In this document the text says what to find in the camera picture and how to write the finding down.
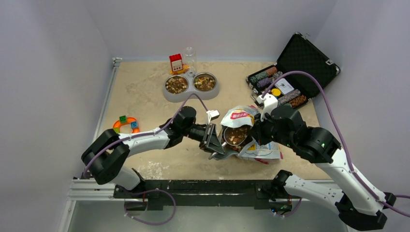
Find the white wall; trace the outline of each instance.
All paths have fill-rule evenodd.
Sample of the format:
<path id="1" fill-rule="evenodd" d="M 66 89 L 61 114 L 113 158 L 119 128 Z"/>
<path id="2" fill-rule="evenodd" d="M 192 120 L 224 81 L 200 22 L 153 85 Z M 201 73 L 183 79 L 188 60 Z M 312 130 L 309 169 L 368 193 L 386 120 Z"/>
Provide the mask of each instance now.
<path id="1" fill-rule="evenodd" d="M 56 231 L 112 65 L 81 0 L 0 7 L 0 227 Z"/>
<path id="2" fill-rule="evenodd" d="M 111 54 L 168 59 L 275 60 L 291 35 L 316 38 L 337 0 L 86 0 Z"/>
<path id="3" fill-rule="evenodd" d="M 410 195 L 410 1 L 339 0 L 315 44 L 342 72 L 326 89 L 352 160 L 383 191 Z M 322 98 L 321 126 L 336 133 Z M 410 202 L 397 206 L 410 212 Z M 409 218 L 385 210 L 385 231 Z"/>

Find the metal bowl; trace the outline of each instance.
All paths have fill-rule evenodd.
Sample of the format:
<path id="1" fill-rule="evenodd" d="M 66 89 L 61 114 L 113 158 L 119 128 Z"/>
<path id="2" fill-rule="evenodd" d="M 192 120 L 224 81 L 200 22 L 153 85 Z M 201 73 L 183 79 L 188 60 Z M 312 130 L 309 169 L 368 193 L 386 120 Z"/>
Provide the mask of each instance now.
<path id="1" fill-rule="evenodd" d="M 212 89 L 207 90 L 207 91 L 203 91 L 203 90 L 199 90 L 199 89 L 195 86 L 196 81 L 197 81 L 200 77 L 203 77 L 203 76 L 210 77 L 210 78 L 212 78 L 212 79 L 215 81 L 215 85 L 214 85 L 214 87 L 213 87 Z M 194 87 L 197 91 L 200 91 L 200 92 L 209 92 L 209 91 L 215 89 L 215 87 L 217 86 L 218 81 L 217 81 L 217 78 L 216 78 L 214 75 L 212 75 L 212 74 L 210 74 L 210 73 L 208 73 L 208 72 L 207 72 L 207 73 L 206 73 L 206 72 L 201 72 L 201 73 L 198 73 L 197 75 L 194 76 L 192 83 L 193 83 L 193 87 Z"/>
<path id="2" fill-rule="evenodd" d="M 182 75 L 172 75 L 172 76 L 168 77 L 168 78 L 166 79 L 165 83 L 164 83 L 164 88 L 165 88 L 166 90 L 167 90 L 166 86 L 167 86 L 168 81 L 171 80 L 171 79 L 173 79 L 173 78 L 183 78 L 183 79 L 185 80 L 185 83 L 187 84 L 187 87 L 184 89 L 184 91 L 182 91 L 182 92 L 180 92 L 180 93 L 183 93 L 183 92 L 187 91 L 187 89 L 189 88 L 189 82 L 188 82 L 188 80 L 187 80 L 184 76 L 182 76 Z"/>

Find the black carrying case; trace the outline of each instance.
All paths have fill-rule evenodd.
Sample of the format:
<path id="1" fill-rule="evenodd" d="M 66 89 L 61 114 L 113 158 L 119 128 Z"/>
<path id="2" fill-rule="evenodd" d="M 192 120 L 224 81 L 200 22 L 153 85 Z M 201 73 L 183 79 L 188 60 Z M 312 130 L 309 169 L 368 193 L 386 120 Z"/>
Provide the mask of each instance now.
<path id="1" fill-rule="evenodd" d="M 249 78 L 274 66 L 278 72 L 283 73 L 290 71 L 307 72 L 316 78 L 322 88 L 325 88 L 340 72 L 340 68 L 331 59 L 299 32 L 293 34 L 275 64 L 246 77 L 246 83 L 255 94 L 262 94 L 266 87 L 254 86 Z M 301 95 L 306 96 L 306 101 L 297 107 L 306 104 L 309 99 L 316 97 L 320 92 L 315 83 L 304 75 L 294 74 L 285 77 L 285 79 L 293 88 L 300 90 Z"/>

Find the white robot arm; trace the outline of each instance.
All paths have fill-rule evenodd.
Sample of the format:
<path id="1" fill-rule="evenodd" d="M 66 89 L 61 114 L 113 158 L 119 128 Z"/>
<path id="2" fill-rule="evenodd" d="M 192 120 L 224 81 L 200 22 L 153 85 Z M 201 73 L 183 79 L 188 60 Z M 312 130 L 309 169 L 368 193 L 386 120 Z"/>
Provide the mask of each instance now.
<path id="1" fill-rule="evenodd" d="M 259 96 L 255 103 L 264 108 L 255 118 L 252 137 L 260 144 L 275 141 L 290 147 L 298 156 L 325 171 L 341 189 L 325 188 L 283 170 L 275 177 L 279 187 L 289 195 L 306 198 L 331 209 L 343 222 L 357 230 L 383 228 L 387 220 L 381 212 L 383 205 L 350 171 L 345 151 L 329 131 L 307 127 L 297 110 L 286 105 L 277 107 L 278 101 L 270 94 L 263 98 Z M 377 189 L 356 167 L 354 172 L 379 199 L 394 204 L 393 194 Z"/>
<path id="2" fill-rule="evenodd" d="M 86 165 L 83 175 L 89 170 L 100 185 L 111 182 L 132 190 L 144 179 L 136 170 L 123 166 L 125 159 L 149 150 L 168 149 L 179 144 L 183 137 L 198 141 L 201 150 L 223 154 L 215 124 L 210 123 L 218 117 L 218 111 L 207 111 L 207 124 L 195 124 L 195 109 L 185 106 L 175 117 L 151 131 L 117 134 L 108 129 L 81 156 Z"/>

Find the red label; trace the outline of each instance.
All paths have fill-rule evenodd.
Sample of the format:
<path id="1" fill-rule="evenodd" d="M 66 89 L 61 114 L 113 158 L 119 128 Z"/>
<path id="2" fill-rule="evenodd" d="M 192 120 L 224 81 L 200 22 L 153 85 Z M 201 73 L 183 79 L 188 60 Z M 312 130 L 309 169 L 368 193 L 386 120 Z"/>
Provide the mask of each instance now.
<path id="1" fill-rule="evenodd" d="M 246 112 L 241 112 L 241 113 L 232 113 L 231 114 L 231 119 L 237 119 L 237 118 L 241 118 L 241 117 L 246 117 L 249 114 Z"/>

